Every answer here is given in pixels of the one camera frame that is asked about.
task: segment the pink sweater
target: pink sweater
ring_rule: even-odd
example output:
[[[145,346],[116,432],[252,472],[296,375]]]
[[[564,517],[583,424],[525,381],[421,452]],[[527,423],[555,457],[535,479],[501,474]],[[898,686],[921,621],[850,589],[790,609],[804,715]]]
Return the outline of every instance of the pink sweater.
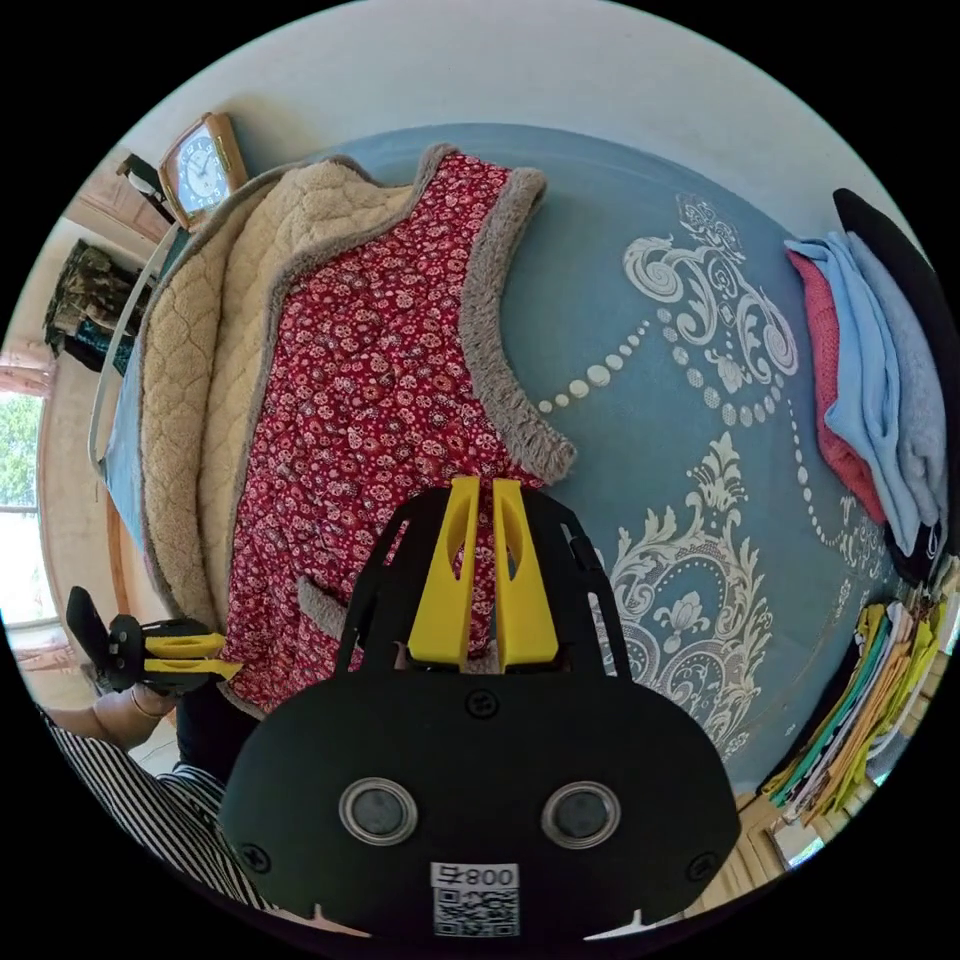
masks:
[[[863,504],[874,523],[884,524],[887,518],[870,468],[853,448],[833,433],[823,422],[824,414],[837,399],[837,355],[840,352],[840,331],[837,309],[827,278],[816,264],[806,257],[787,251],[790,262],[803,280],[807,307],[807,326],[813,345],[813,373],[817,395],[817,444],[823,459],[843,485]]]

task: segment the folded clothes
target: folded clothes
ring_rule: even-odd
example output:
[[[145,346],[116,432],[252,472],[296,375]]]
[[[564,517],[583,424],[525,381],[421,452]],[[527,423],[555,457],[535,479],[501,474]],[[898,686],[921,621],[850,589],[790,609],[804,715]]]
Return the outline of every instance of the folded clothes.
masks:
[[[950,517],[944,525],[944,547],[948,554],[960,553],[960,323],[933,267],[886,214],[851,190],[834,191],[833,200],[843,229],[860,237],[890,271],[930,344],[947,408]]]
[[[893,338],[900,370],[897,458],[903,479],[928,527],[947,519],[947,413],[933,353],[907,298],[887,268],[855,234],[850,252],[876,294]]]
[[[830,284],[819,268],[799,253],[787,257],[803,280],[807,326],[813,346],[814,392],[817,411],[817,446],[824,462],[843,485],[863,504],[874,523],[886,523],[886,515],[870,467],[857,452],[824,422],[827,410],[837,401],[837,363],[840,353],[840,326]]]
[[[920,513],[897,459],[900,370],[886,319],[839,234],[785,243],[816,264],[836,305],[837,400],[827,410],[825,423],[870,467],[893,538],[904,554],[912,554]]]
[[[908,610],[894,601],[861,611],[855,635],[860,657],[848,657],[824,691],[834,706],[820,711],[815,729],[805,726],[800,749],[761,787],[785,820],[809,824],[843,809],[868,776],[889,771],[905,745],[901,727],[932,669],[947,616],[945,602]]]
[[[773,783],[778,778],[783,777],[785,773],[789,775],[789,772],[792,772],[796,765],[797,751],[801,747],[809,746],[823,729],[824,722],[833,714],[834,709],[852,682],[862,655],[863,646],[856,640],[851,640],[843,660],[840,661],[840,666],[837,667],[833,676],[823,688],[823,693],[820,694],[817,705],[813,708],[807,722],[801,727],[800,732],[793,738],[790,749],[773,768],[773,772],[767,778],[768,782]]]

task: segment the light blue shirt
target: light blue shirt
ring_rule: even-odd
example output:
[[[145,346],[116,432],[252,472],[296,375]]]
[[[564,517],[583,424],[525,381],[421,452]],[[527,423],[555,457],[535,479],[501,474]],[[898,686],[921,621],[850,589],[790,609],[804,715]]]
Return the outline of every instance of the light blue shirt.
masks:
[[[893,539],[910,556],[920,531],[920,512],[897,455],[900,369],[886,317],[840,234],[785,244],[816,264],[830,284],[837,310],[837,400],[825,413],[824,423],[870,468]]]
[[[947,412],[937,366],[926,334],[887,268],[855,234],[850,253],[876,294],[897,352],[900,370],[900,470],[910,487],[920,520],[947,525]]]

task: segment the window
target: window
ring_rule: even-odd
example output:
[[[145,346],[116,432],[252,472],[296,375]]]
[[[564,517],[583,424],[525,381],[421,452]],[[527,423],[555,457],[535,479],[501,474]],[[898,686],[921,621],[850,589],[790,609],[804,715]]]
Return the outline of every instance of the window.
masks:
[[[799,867],[801,863],[809,860],[815,853],[819,853],[823,849],[823,841],[817,837],[815,840],[811,840],[807,846],[803,848],[795,857],[791,857],[788,861],[790,864],[790,869],[793,870],[795,867]]]
[[[8,630],[57,619],[37,508],[42,412],[38,397],[0,391],[0,616]]]

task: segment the bracelet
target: bracelet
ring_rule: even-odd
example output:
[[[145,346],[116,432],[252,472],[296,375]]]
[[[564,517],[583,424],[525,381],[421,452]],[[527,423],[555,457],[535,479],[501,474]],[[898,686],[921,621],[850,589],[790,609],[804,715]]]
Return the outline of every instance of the bracelet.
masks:
[[[134,708],[137,710],[137,712],[140,713],[142,716],[146,717],[148,720],[162,720],[170,712],[170,710],[173,709],[173,706],[174,706],[173,704],[170,704],[168,709],[165,710],[163,713],[150,713],[150,711],[145,710],[143,706],[141,706],[140,701],[137,700],[136,686],[133,686],[130,688],[130,701],[133,704]]]

